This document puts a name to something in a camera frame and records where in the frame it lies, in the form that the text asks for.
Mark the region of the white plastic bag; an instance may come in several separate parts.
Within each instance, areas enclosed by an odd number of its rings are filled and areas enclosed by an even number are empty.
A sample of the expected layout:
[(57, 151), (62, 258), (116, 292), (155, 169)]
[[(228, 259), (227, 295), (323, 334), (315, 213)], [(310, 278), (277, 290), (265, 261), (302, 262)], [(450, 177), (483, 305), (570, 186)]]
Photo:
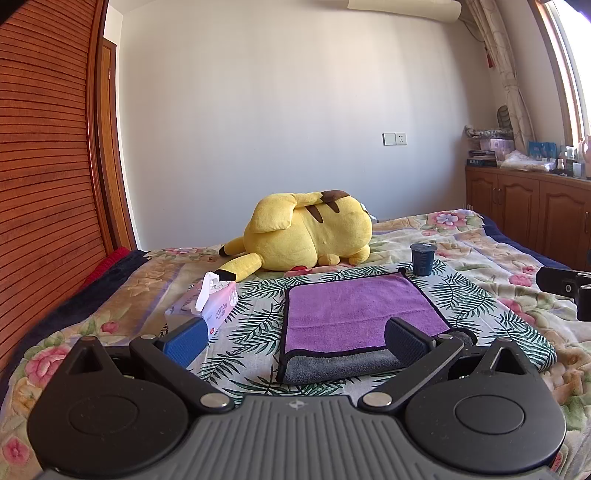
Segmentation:
[(518, 150), (507, 153), (504, 159), (498, 163), (501, 169), (540, 173), (551, 172), (555, 165), (554, 160), (536, 160)]

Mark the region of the purple and grey towel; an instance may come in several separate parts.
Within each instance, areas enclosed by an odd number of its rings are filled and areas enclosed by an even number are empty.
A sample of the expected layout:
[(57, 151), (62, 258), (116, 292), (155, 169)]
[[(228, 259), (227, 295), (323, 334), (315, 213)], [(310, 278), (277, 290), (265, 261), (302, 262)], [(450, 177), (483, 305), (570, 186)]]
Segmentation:
[(400, 371), (388, 350), (385, 328), (400, 318), (428, 336), (453, 327), (401, 268), (385, 275), (290, 288), (284, 309), (276, 382), (301, 386)]

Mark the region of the floral beige curtain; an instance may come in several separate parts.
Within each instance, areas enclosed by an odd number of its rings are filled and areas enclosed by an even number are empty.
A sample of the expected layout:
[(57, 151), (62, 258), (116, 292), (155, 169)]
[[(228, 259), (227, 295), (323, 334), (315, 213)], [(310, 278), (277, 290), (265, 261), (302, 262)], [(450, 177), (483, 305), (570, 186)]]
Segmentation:
[(512, 45), (497, 3), (493, 0), (467, 0), (475, 23), (492, 57), (506, 95), (516, 148), (525, 153), (535, 140), (534, 129), (517, 76)]

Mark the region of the stack of boxes on cabinet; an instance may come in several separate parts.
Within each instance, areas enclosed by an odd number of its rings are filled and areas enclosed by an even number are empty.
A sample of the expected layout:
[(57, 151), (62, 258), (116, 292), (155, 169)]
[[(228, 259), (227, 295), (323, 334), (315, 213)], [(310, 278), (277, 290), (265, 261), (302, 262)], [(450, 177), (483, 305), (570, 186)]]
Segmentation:
[(511, 129), (476, 129), (467, 125), (464, 134), (469, 143), (468, 166), (496, 168), (515, 150)]

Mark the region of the yellow Pikachu plush toy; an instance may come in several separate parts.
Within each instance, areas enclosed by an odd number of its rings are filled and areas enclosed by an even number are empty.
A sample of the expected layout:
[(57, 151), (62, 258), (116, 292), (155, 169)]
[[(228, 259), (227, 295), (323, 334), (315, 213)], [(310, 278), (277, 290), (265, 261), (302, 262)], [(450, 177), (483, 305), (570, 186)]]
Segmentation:
[(345, 191), (276, 193), (259, 201), (242, 236), (225, 243), (215, 273), (240, 282), (260, 269), (359, 265), (370, 257), (373, 222)]

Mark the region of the pink tissue box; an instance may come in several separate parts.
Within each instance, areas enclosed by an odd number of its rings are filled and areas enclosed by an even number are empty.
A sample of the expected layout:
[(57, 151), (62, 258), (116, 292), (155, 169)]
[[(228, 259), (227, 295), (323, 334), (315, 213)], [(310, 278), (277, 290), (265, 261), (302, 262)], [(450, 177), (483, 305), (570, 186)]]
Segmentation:
[(197, 318), (204, 321), (207, 338), (211, 339), (237, 303), (235, 281), (221, 280), (214, 272), (206, 272), (164, 312), (166, 325), (172, 332)]

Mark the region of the wooden door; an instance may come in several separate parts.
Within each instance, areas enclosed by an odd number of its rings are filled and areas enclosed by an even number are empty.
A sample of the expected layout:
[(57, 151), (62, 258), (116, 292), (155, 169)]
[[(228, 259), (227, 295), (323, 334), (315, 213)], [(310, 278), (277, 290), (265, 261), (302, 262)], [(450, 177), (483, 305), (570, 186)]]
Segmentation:
[(102, 39), (97, 56), (96, 117), (99, 167), (107, 225), (115, 249), (136, 248), (126, 197), (116, 111), (116, 45)]

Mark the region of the wooden window cabinet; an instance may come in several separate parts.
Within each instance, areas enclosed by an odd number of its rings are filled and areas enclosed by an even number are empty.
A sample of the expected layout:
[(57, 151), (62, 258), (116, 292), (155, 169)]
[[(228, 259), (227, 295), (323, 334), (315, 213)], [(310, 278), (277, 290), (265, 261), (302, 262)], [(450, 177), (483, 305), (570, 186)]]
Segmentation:
[(467, 205), (520, 245), (577, 270), (590, 268), (590, 182), (551, 173), (465, 169)]

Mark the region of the floral bed blanket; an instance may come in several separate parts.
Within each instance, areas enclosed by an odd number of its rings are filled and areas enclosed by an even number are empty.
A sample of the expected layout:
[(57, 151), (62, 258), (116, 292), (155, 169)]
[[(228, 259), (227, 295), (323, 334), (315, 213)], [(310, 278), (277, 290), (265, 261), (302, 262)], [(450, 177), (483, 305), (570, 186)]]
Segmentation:
[[(238, 285), (238, 305), (191, 372), (235, 399), (256, 393), (280, 396), (347, 395), (358, 398), (380, 385), (370, 375), (302, 385), (276, 382), (284, 294), (291, 287), (373, 276), (410, 261), (410, 247), (436, 248), (434, 277), (422, 282), (447, 320), (481, 335), (507, 333), (532, 340), (543, 380), (567, 424), (555, 470), (564, 479), (590, 475), (590, 326), (573, 302), (542, 292), (535, 282), (542, 261), (502, 237), (492, 222), (470, 210), (403, 217), (377, 225), (370, 259), (288, 274), (259, 272)], [(1, 381), (1, 475), (31, 479), (40, 470), (26, 422), (43, 388), (81, 336), (125, 345), (158, 333), (164, 313), (204, 273), (221, 264), (216, 247), (131, 254), (44, 319), (17, 350)]]

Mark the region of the dark blue cup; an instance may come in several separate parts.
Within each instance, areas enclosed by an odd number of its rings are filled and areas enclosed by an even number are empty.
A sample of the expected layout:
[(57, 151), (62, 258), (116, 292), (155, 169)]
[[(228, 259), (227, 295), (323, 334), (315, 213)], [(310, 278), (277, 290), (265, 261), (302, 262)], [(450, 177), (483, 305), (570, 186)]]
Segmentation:
[(430, 276), (433, 272), (437, 246), (427, 242), (416, 242), (410, 246), (412, 268), (415, 276)]

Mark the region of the blue box on cabinet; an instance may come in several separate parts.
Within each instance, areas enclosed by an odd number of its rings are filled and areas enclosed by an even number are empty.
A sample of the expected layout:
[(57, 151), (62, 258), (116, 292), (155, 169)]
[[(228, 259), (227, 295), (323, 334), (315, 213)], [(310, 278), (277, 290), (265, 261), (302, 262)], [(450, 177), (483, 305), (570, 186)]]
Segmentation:
[(530, 141), (528, 155), (539, 161), (550, 161), (558, 158), (558, 146), (555, 142)]

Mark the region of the wooden slatted wardrobe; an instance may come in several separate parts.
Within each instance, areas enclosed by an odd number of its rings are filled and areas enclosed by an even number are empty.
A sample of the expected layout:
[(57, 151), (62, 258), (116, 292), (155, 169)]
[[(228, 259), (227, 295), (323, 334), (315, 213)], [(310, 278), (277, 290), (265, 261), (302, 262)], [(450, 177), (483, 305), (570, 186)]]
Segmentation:
[(113, 245), (97, 166), (103, 1), (27, 1), (1, 27), (1, 360)]

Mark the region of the red and navy blanket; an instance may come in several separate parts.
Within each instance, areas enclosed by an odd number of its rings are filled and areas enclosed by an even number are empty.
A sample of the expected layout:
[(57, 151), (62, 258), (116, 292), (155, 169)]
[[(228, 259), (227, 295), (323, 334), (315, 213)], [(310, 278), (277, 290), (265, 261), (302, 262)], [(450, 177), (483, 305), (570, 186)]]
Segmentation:
[(71, 326), (94, 313), (148, 259), (142, 250), (116, 249), (102, 260), (81, 287), (33, 324), (1, 368), (9, 375), (27, 349), (57, 330)]

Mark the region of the white wall switch socket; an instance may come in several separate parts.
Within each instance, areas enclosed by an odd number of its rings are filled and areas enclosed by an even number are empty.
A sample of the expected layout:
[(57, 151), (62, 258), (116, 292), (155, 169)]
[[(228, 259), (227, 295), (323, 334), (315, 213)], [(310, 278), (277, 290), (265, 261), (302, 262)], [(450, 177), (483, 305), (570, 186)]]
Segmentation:
[(407, 134), (404, 132), (390, 132), (382, 134), (384, 146), (407, 146)]

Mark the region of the white air conditioner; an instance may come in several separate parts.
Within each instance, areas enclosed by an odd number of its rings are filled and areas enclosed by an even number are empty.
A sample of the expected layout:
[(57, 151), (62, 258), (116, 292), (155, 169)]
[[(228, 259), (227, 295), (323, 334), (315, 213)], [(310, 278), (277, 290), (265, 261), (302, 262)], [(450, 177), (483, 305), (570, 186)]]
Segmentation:
[(349, 10), (372, 11), (434, 20), (443, 23), (457, 21), (462, 3), (449, 0), (349, 0)]

